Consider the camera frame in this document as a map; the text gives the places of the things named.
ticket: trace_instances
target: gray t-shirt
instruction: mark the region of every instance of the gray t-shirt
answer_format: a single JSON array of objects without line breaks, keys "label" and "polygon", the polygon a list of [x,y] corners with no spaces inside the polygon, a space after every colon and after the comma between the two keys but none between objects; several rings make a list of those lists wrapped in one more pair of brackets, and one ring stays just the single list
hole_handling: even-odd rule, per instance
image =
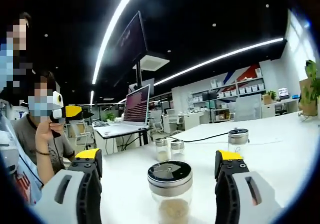
[{"label": "gray t-shirt", "polygon": [[[14,131],[17,135],[17,138],[25,151],[25,153],[30,157],[31,161],[36,164],[37,158],[36,158],[36,152],[35,152],[35,133],[37,130],[37,127],[32,123],[32,121],[29,118],[29,115],[21,118],[20,120],[17,120],[14,123]],[[65,134],[62,136],[55,138],[54,140],[50,140],[48,142],[48,150],[50,154],[50,159],[52,163],[52,167],[55,173],[57,173],[59,170],[64,169],[64,166],[61,166],[58,156],[60,157],[61,163],[63,164],[63,157],[70,158],[72,157],[75,152],[73,148],[70,146],[69,140],[66,137]]]}]

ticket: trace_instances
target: ceiling light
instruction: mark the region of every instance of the ceiling light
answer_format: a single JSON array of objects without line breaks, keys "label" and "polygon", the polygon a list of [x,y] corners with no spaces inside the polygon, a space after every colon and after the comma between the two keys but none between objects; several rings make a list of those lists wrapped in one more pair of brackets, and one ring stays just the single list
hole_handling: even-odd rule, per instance
[{"label": "ceiling light", "polygon": [[98,58],[97,58],[97,61],[96,61],[96,64],[95,64],[95,71],[94,71],[94,74],[93,74],[93,79],[92,79],[92,84],[95,85],[96,81],[97,81],[97,77],[98,77],[98,73],[99,73],[99,68],[100,68],[100,65],[101,65],[101,61],[102,61],[102,57],[104,56],[104,52],[105,52],[105,49],[106,49],[106,46],[110,40],[110,37],[111,37],[111,34],[113,33],[115,27],[116,27],[116,24],[122,14],[122,12],[124,11],[125,7],[127,6],[127,4],[129,3],[130,0],[121,0],[120,1],[120,4],[118,5],[117,9],[115,10],[112,18],[111,18],[111,21],[108,25],[108,28],[106,29],[106,32],[105,32],[105,35],[104,35],[104,38],[103,38],[103,41],[102,41],[102,44],[101,44],[101,47],[100,47],[100,50],[99,50],[99,53],[98,53]]},{"label": "ceiling light", "polygon": [[173,78],[175,78],[175,77],[177,77],[177,76],[183,75],[183,74],[185,74],[185,73],[187,73],[187,72],[189,72],[189,71],[191,71],[191,70],[195,70],[195,69],[197,69],[197,68],[199,68],[199,67],[202,67],[202,66],[204,66],[204,65],[213,63],[213,62],[215,62],[215,61],[217,61],[217,60],[221,60],[221,59],[224,59],[224,58],[226,58],[226,57],[229,57],[229,56],[232,56],[232,55],[235,55],[235,54],[238,54],[238,53],[247,51],[247,50],[255,49],[255,48],[257,48],[257,47],[264,46],[264,45],[270,45],[270,44],[277,43],[277,42],[280,42],[280,41],[283,41],[283,40],[284,40],[283,38],[278,38],[278,39],[261,42],[261,43],[255,44],[255,45],[251,45],[251,46],[248,46],[248,47],[239,49],[239,50],[235,50],[235,51],[229,52],[229,53],[227,53],[227,54],[221,55],[221,56],[216,57],[216,58],[213,58],[213,59],[211,59],[211,60],[207,60],[207,61],[205,61],[205,62],[203,62],[203,63],[200,63],[200,64],[197,64],[197,65],[195,65],[195,66],[193,66],[193,67],[191,67],[191,68],[188,68],[188,69],[183,70],[183,71],[181,71],[181,72],[178,72],[178,73],[176,73],[176,74],[174,74],[174,75],[171,75],[171,76],[169,76],[169,77],[167,77],[167,78],[165,78],[165,79],[163,79],[163,80],[160,80],[160,81],[156,82],[156,83],[154,84],[154,86],[159,85],[159,84],[162,84],[162,83],[164,83],[164,82],[166,82],[166,81],[168,81],[168,80],[171,80],[171,79],[173,79]]},{"label": "ceiling light", "polygon": [[93,96],[94,96],[94,93],[95,93],[95,92],[92,90],[92,91],[91,91],[91,94],[90,94],[90,106],[92,106],[92,102],[93,102],[93,100],[94,100],[94,99],[93,99],[93,98],[94,98],[94,97],[93,97]]}]

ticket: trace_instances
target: white container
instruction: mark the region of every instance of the white container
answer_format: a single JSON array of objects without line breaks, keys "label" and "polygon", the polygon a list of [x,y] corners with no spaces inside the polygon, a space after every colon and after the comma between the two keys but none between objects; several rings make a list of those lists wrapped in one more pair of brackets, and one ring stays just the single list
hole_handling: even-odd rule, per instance
[{"label": "white container", "polygon": [[264,83],[258,84],[259,90],[264,90],[265,89],[264,85],[265,85]]},{"label": "white container", "polygon": [[171,160],[185,161],[184,144],[185,142],[182,140],[173,140],[171,142]]},{"label": "white container", "polygon": [[240,94],[245,94],[246,93],[246,89],[245,88],[239,88],[239,92],[240,92]]},{"label": "white container", "polygon": [[232,96],[237,96],[237,90],[231,90],[231,95]]},{"label": "white container", "polygon": [[262,77],[262,72],[261,72],[261,69],[260,68],[256,68],[255,69],[256,71],[256,76],[258,77],[258,78],[261,78]]},{"label": "white container", "polygon": [[224,96],[226,97],[230,97],[231,96],[231,92],[228,90],[228,91],[225,91],[224,92]]},{"label": "white container", "polygon": [[258,85],[252,85],[252,92],[258,91]]},{"label": "white container", "polygon": [[217,80],[216,79],[211,80],[210,83],[211,83],[211,88],[215,89],[217,87],[217,84],[216,84]]},{"label": "white container", "polygon": [[192,200],[192,169],[181,161],[166,161],[148,170],[152,198],[156,201],[157,223],[187,224]]},{"label": "white container", "polygon": [[225,96],[224,92],[219,92],[218,93],[218,98],[223,98]]},{"label": "white container", "polygon": [[159,138],[155,140],[155,150],[156,150],[156,159],[159,162],[167,161],[169,160],[169,147],[167,139],[165,138]]},{"label": "white container", "polygon": [[246,91],[247,93],[251,93],[251,92],[252,92],[251,86],[246,87],[246,88],[245,88],[245,91]]},{"label": "white container", "polygon": [[228,151],[238,152],[242,158],[245,156],[245,148],[249,142],[247,129],[234,129],[228,133]]}]

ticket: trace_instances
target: green plant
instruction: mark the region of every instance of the green plant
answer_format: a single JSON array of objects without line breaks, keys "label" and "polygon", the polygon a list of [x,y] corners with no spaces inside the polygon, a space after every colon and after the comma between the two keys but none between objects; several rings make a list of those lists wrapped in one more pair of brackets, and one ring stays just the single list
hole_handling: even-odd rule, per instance
[{"label": "green plant", "polygon": [[301,103],[310,104],[311,101],[317,101],[320,96],[320,79],[317,78],[317,68],[314,61],[307,60],[305,70],[308,78],[311,78],[311,84],[309,88],[303,87],[304,95],[301,95]]},{"label": "green plant", "polygon": [[107,112],[104,114],[104,119],[105,120],[111,120],[114,121],[116,118],[115,114],[113,114],[112,112]]},{"label": "green plant", "polygon": [[277,96],[276,92],[273,91],[273,90],[269,90],[269,91],[267,92],[267,94],[271,96],[271,99],[272,99],[272,100],[275,100],[275,98],[276,98],[276,96]]}]

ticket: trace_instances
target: potted plant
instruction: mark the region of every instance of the potted plant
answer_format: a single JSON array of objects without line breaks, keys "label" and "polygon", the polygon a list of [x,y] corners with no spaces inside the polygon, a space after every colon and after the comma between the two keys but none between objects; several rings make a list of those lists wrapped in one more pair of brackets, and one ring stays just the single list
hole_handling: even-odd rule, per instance
[{"label": "potted plant", "polygon": [[307,79],[300,81],[301,101],[299,107],[303,115],[316,116],[317,102],[320,96],[320,79],[317,78],[316,63],[312,60],[306,61],[305,72]]},{"label": "potted plant", "polygon": [[273,101],[275,100],[275,98],[276,98],[276,96],[277,96],[277,93],[276,93],[275,91],[273,91],[273,90],[269,90],[269,91],[267,92],[267,94],[270,95],[270,97],[271,97],[271,99],[272,99]]}]

